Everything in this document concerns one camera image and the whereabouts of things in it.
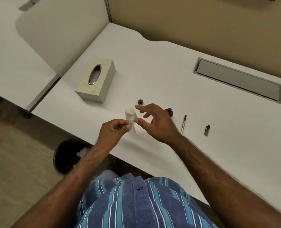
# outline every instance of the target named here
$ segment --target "white desk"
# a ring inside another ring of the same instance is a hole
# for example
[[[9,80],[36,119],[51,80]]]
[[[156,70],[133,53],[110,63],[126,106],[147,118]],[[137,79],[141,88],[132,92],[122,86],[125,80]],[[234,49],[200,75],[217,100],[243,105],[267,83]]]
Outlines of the white desk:
[[[57,76],[16,31],[27,1],[0,0],[0,96],[29,110]]]
[[[117,70],[104,104],[83,101],[74,92],[93,56],[113,59]],[[179,129],[187,114],[187,138],[281,210],[281,104],[193,74],[198,57],[281,84],[280,78],[173,43],[147,41],[109,23],[33,113],[93,144],[101,124],[125,118],[124,110],[138,99],[171,107]],[[206,125],[211,125],[208,137]],[[177,155],[138,125],[136,131],[125,134],[111,153],[153,176],[175,180],[207,202]]]

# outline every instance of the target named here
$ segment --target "forearm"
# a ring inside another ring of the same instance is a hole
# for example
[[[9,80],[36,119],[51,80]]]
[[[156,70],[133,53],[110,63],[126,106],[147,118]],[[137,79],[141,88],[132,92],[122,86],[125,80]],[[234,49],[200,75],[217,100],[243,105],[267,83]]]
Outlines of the forearm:
[[[180,136],[169,145],[226,227],[281,227],[281,214],[275,208],[232,178],[188,139]]]
[[[75,168],[27,211],[12,228],[68,227],[93,173],[109,151],[93,147]]]

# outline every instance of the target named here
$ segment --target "person's left hand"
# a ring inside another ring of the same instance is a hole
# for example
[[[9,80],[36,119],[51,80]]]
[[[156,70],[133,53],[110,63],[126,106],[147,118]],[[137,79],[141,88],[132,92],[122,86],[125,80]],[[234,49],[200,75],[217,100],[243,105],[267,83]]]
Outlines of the person's left hand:
[[[120,141],[121,137],[131,130],[128,120],[114,119],[109,122],[105,122],[98,135],[95,146],[104,149],[106,152],[110,152]]]

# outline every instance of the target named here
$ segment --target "shirt button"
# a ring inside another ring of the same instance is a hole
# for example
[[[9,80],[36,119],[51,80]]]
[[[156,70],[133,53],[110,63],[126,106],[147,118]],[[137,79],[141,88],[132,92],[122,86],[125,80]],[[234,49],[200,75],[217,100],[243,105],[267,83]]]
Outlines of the shirt button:
[[[141,190],[143,188],[143,186],[142,185],[140,185],[139,187],[137,187],[136,189],[137,190]]]

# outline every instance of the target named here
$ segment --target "striped shirt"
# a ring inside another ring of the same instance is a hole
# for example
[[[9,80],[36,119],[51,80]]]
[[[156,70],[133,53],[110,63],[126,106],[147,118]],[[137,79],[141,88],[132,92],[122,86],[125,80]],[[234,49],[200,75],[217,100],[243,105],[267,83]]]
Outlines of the striped shirt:
[[[127,174],[91,182],[71,227],[217,227],[175,181]]]

